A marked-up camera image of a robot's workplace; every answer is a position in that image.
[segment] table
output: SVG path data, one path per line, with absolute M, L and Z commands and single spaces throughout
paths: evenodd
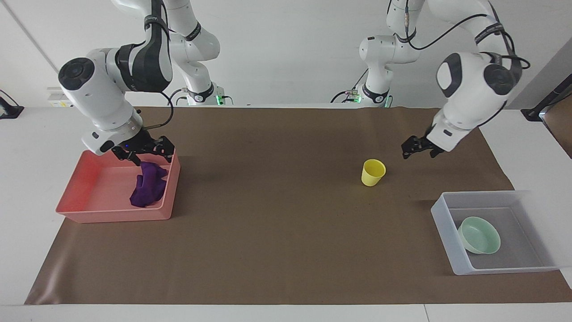
M 3 120 L 0 123 L 0 136 L 8 137 L 0 142 L 0 182 L 3 187 L 3 202 L 0 204 L 0 304 L 16 305 L 0 307 L 0 316 L 18 320 L 17 316 L 26 315 L 34 318 L 52 314 L 52 316 L 73 319 L 78 313 L 91 317 L 113 316 L 113 312 L 128 315 L 136 319 L 138 316 L 149 317 L 161 312 L 172 312 L 174 320 L 180 317 L 218 316 L 221 318 L 228 314 L 236 320 L 242 317 L 249 319 L 268 317 L 272 314 L 285 313 L 285 319 L 296 320 L 294 316 L 311 317 L 316 314 L 324 320 L 377 320 L 384 316 L 402 316 L 404 320 L 425 321 L 425 309 L 431 320 L 433 314 L 445 312 L 458 312 L 473 310 L 484 314 L 482 305 L 373 305 L 358 307 L 265 307 L 258 311 L 257 306 L 248 307 L 204 307 L 204 306 L 114 306 L 117 311 L 110 311 L 106 306 L 79 305 L 79 306 L 44 306 L 21 307 L 27 292 L 32 285 L 39 267 L 63 218 L 53 213 L 37 218 L 46 208 L 54 208 L 65 188 L 79 152 L 84 147 L 79 140 L 83 131 L 89 126 L 89 120 L 75 110 L 63 108 L 29 108 L 17 120 Z M 560 148 L 542 124 L 528 123 L 518 111 L 503 111 L 493 121 L 482 128 L 482 132 L 489 142 L 500 166 L 513 183 L 515 189 L 533 190 L 541 200 L 545 201 L 547 212 L 557 227 L 558 237 L 562 243 L 569 244 L 572 236 L 566 235 L 566 228 L 570 227 L 571 219 L 567 218 L 567 210 L 572 207 L 572 198 L 561 198 L 553 191 L 570 191 L 572 183 L 572 162 Z M 541 165 L 540 171 L 530 171 Z M 29 182 L 42 180 L 42 173 L 55 171 L 61 174 L 60 180 L 51 182 L 48 189 L 45 184 L 28 186 Z M 29 195 L 35 196 L 35 202 L 27 202 L 30 198 L 22 196 L 24 188 Z M 8 214 L 18 213 L 20 217 L 9 217 Z M 563 270 L 568 282 L 572 280 L 569 270 Z M 572 311 L 572 304 L 542 304 L 542 305 L 484 305 L 495 308 L 496 312 L 524 312 L 523 307 L 541 312 L 559 312 L 565 314 Z M 558 321 L 558 315 L 543 315 L 550 320 Z M 471 318 L 478 319 L 479 314 L 471 313 Z

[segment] yellow cup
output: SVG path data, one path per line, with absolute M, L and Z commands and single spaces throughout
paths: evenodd
M 386 174 L 386 166 L 376 159 L 369 159 L 363 164 L 362 182 L 368 187 L 375 186 Z

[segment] purple cloth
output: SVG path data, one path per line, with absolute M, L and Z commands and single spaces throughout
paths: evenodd
M 129 198 L 135 207 L 144 208 L 155 201 L 161 200 L 167 182 L 162 180 L 167 170 L 152 162 L 141 162 L 143 175 L 137 176 L 137 186 Z

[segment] white wall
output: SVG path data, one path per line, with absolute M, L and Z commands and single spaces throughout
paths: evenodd
M 122 14 L 107 0 L 3 1 L 58 67 L 91 49 L 144 37 L 141 20 Z M 222 46 L 220 57 L 206 65 L 237 104 L 328 102 L 365 70 L 358 55 L 361 40 L 390 33 L 385 27 L 387 0 L 192 0 L 192 4 L 203 27 Z M 533 64 L 518 93 L 570 39 L 572 1 L 496 0 L 494 5 L 518 54 Z M 2 6 L 0 11 L 5 17 Z M 2 37 L 0 48 L 0 87 L 24 104 L 47 105 L 45 88 L 58 85 L 55 75 L 31 43 L 22 39 L 13 21 L 0 23 L 2 33 L 9 34 Z M 418 35 L 425 43 L 449 27 L 426 8 Z M 11 48 L 14 39 L 19 43 Z M 451 52 L 474 50 L 471 37 L 459 29 L 427 49 L 418 62 L 395 65 L 394 105 L 441 106 L 445 99 L 435 84 L 436 68 Z M 167 91 L 183 84 L 176 73 Z M 157 94 L 130 93 L 128 99 L 135 105 L 165 104 Z

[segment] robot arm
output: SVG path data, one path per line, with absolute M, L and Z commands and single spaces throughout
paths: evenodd
M 162 0 L 113 0 L 131 15 L 145 19 L 146 40 L 120 48 L 96 49 L 67 62 L 58 74 L 66 96 L 96 129 L 83 136 L 97 155 L 112 150 L 121 160 L 139 164 L 137 154 L 162 155 L 168 161 L 173 144 L 153 139 L 141 116 L 125 100 L 125 91 L 162 92 L 171 82 L 169 33 Z
M 419 58 L 416 22 L 425 0 L 391 0 L 387 25 L 393 36 L 368 37 L 360 55 L 370 72 L 359 94 L 366 104 L 380 106 L 387 98 L 392 72 L 387 64 L 406 64 Z M 506 32 L 490 3 L 479 0 L 427 0 L 438 18 L 459 24 L 471 33 L 479 53 L 453 53 L 437 71 L 438 84 L 448 98 L 422 138 L 402 144 L 403 157 L 432 150 L 435 157 L 451 151 L 475 127 L 492 119 L 506 104 L 522 74 Z
M 220 53 L 218 39 L 204 29 L 194 16 L 189 0 L 166 0 L 171 20 L 171 54 L 188 88 L 189 105 L 217 105 L 224 95 L 222 87 L 210 80 L 200 61 L 215 59 Z

